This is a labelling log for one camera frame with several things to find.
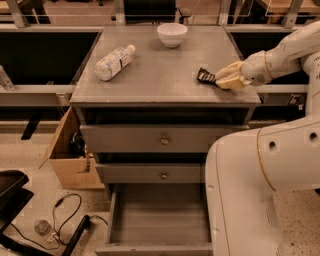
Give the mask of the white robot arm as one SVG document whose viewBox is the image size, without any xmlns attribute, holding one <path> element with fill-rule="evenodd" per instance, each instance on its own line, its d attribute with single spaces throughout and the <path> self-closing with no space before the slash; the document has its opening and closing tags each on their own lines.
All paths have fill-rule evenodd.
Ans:
<svg viewBox="0 0 320 256">
<path fill-rule="evenodd" d="M 207 154 L 213 256 L 282 256 L 273 193 L 320 188 L 320 22 L 216 73 L 220 88 L 242 89 L 300 70 L 309 76 L 303 118 L 229 134 Z"/>
</svg>

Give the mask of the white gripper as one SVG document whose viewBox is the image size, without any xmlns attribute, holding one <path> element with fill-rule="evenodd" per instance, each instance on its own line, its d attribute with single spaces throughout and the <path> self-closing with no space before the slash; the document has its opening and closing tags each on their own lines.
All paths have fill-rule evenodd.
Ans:
<svg viewBox="0 0 320 256">
<path fill-rule="evenodd" d="M 266 52 L 259 51 L 243 62 L 236 61 L 222 68 L 216 73 L 216 78 L 216 84 L 223 90 L 240 90 L 250 83 L 254 86 L 269 83 L 272 78 L 266 65 Z"/>
</svg>

